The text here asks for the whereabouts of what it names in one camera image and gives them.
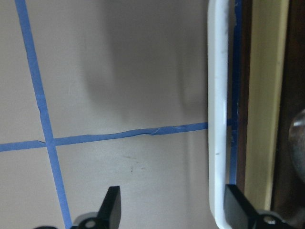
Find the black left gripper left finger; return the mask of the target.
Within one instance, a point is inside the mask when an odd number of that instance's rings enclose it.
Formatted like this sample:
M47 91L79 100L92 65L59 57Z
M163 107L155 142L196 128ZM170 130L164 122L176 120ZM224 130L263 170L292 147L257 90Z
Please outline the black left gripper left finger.
M97 215L97 219L100 221L102 229L118 229L121 221L121 213L120 187L109 187Z

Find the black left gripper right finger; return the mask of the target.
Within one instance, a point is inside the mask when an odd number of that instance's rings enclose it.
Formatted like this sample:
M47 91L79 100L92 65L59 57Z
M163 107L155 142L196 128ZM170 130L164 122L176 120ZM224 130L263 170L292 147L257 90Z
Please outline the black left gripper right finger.
M233 229L253 229L258 213L236 185L225 185L224 212Z

